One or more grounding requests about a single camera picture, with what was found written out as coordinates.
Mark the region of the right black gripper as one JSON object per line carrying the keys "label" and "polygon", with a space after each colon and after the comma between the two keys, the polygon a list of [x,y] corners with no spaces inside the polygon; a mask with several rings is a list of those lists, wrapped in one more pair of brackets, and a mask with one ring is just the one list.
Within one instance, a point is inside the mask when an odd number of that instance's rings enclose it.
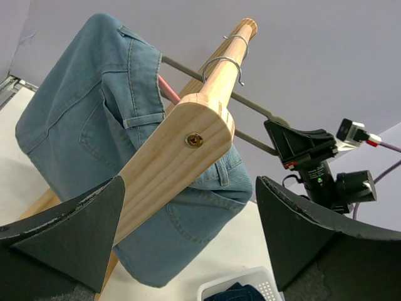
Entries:
{"label": "right black gripper", "polygon": [[333,179],[327,159],[335,157],[335,138],[323,129],[302,131],[272,120],[264,127],[285,169],[297,171],[310,199],[330,199]]}

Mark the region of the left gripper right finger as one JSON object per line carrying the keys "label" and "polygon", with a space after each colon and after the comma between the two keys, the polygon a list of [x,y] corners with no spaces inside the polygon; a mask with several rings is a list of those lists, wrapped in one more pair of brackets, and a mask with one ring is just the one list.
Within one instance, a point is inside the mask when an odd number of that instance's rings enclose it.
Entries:
{"label": "left gripper right finger", "polygon": [[279,291],[400,291],[400,232],[335,213],[266,176],[256,179],[256,198]]}

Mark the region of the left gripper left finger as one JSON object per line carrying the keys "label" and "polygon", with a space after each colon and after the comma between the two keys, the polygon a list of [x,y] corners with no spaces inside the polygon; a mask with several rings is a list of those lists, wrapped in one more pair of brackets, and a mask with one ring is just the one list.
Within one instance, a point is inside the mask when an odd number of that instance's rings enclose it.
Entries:
{"label": "left gripper left finger", "polygon": [[115,176],[1,227],[1,293],[98,293],[125,196]]}

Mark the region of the pink hanger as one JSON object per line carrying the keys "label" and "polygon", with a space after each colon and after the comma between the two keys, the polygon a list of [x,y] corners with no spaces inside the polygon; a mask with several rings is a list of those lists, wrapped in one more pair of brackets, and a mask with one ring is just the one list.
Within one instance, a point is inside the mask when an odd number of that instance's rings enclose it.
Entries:
{"label": "pink hanger", "polygon": [[[236,38],[239,38],[239,39],[243,40],[243,42],[246,45],[246,50],[245,50],[245,53],[243,55],[243,59],[245,59],[247,57],[247,55],[249,53],[249,41],[244,36],[241,36],[239,34],[232,34],[232,35],[230,35],[230,37],[223,36],[223,38],[225,40],[233,40],[233,39],[236,39]],[[182,72],[190,71],[189,69],[184,68],[184,66],[182,66],[182,65],[178,64],[177,62],[171,60],[169,57],[164,56],[163,59],[164,59],[164,63],[174,67],[175,69],[179,69]],[[198,79],[196,76],[193,76],[193,75],[190,75],[190,76],[195,78],[195,79],[197,79],[197,80],[200,80],[202,83],[206,82],[206,70],[208,69],[209,65],[211,63],[215,62],[215,61],[221,61],[221,60],[229,61],[229,62],[233,63],[236,66],[237,73],[238,73],[238,78],[237,78],[238,83],[242,87],[245,86],[244,82],[242,81],[241,65],[236,60],[234,60],[233,58],[231,58],[229,56],[226,56],[226,55],[217,56],[217,57],[215,57],[213,59],[210,59],[202,69],[202,75],[200,76],[201,79]],[[181,98],[175,93],[175,91],[169,86],[169,84],[160,75],[158,76],[158,80],[159,80],[159,89],[160,89],[160,92],[161,92],[162,96],[164,98],[168,98],[174,105],[179,103]]]}

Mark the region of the grey metal hanger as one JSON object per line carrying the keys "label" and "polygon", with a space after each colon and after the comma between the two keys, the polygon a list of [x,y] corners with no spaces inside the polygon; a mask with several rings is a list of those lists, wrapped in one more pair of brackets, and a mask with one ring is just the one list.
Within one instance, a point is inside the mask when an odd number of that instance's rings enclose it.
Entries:
{"label": "grey metal hanger", "polygon": [[[262,108],[260,105],[246,99],[245,97],[235,92],[232,92],[232,88],[236,81],[237,69],[235,66],[233,66],[234,69],[230,69],[230,63],[233,62],[233,64],[237,66],[238,64],[233,59],[229,57],[227,58],[228,61],[221,61],[223,59],[223,56],[218,56],[217,58],[212,59],[212,61],[217,60],[217,69],[214,70],[208,80],[204,82],[205,85],[201,84],[200,93],[204,94],[206,97],[211,98],[211,100],[221,101],[221,104],[224,107],[227,106],[229,99],[233,98],[239,103],[265,116],[269,120],[281,122],[284,125],[288,125],[288,123],[281,117],[273,115],[269,110]],[[200,82],[204,81],[203,76],[200,73],[197,73],[187,68],[186,66],[174,61],[168,56],[162,57],[162,63],[168,64],[169,66],[175,68],[178,71],[181,71],[182,73],[185,73],[195,80],[198,80]],[[235,130],[235,136],[261,149],[262,151],[271,154],[272,156],[278,156],[277,150],[245,134],[244,132],[241,132],[240,130]]]}

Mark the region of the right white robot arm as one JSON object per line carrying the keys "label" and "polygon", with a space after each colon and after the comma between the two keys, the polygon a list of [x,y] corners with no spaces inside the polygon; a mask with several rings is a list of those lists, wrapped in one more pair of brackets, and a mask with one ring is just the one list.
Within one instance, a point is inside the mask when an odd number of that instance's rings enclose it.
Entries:
{"label": "right white robot arm", "polygon": [[327,160],[338,154],[335,137],[323,130],[302,131],[267,120],[264,127],[287,170],[297,172],[306,199],[340,214],[354,203],[375,201],[377,193],[370,171],[339,173],[333,177]]}

